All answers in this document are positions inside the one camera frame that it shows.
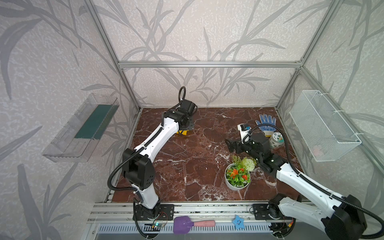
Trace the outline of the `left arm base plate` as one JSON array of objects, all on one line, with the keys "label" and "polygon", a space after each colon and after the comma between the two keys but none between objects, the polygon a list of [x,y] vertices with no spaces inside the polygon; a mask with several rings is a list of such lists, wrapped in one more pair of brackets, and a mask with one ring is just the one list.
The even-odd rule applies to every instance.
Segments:
[{"label": "left arm base plate", "polygon": [[175,205],[173,204],[157,204],[153,209],[148,209],[143,205],[135,205],[133,220],[149,221],[149,220],[168,220],[174,218]]}]

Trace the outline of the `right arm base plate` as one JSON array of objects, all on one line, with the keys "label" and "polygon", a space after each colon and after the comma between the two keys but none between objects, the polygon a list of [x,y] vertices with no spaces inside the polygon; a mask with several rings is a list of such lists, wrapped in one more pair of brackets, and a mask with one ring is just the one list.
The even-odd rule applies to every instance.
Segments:
[{"label": "right arm base plate", "polygon": [[255,217],[255,220],[266,221],[292,221],[293,218],[284,216],[277,206],[270,206],[268,203],[253,204],[249,212]]}]

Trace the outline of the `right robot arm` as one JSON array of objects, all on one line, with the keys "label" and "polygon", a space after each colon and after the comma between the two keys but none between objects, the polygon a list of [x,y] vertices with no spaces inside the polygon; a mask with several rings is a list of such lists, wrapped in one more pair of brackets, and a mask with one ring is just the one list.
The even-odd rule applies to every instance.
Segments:
[{"label": "right robot arm", "polygon": [[272,153],[264,134],[242,131],[239,140],[225,142],[230,152],[247,153],[259,161],[264,172],[289,185],[313,203],[309,206],[287,195],[277,194],[269,201],[271,217],[300,220],[323,231],[331,240],[369,239],[364,235],[367,221],[366,210],[361,202],[352,195],[344,197],[326,189],[297,170],[289,160]]}]

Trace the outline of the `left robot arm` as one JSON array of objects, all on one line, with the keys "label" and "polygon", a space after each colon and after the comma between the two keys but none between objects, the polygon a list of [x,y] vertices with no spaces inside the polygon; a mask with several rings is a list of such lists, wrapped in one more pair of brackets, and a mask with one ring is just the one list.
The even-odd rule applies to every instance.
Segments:
[{"label": "left robot arm", "polygon": [[153,210],[160,202],[154,187],[156,171],[153,162],[157,154],[173,135],[193,128],[192,116],[197,108],[193,102],[181,100],[173,109],[163,112],[161,123],[149,137],[133,150],[124,152],[124,177],[138,194],[144,208]]}]

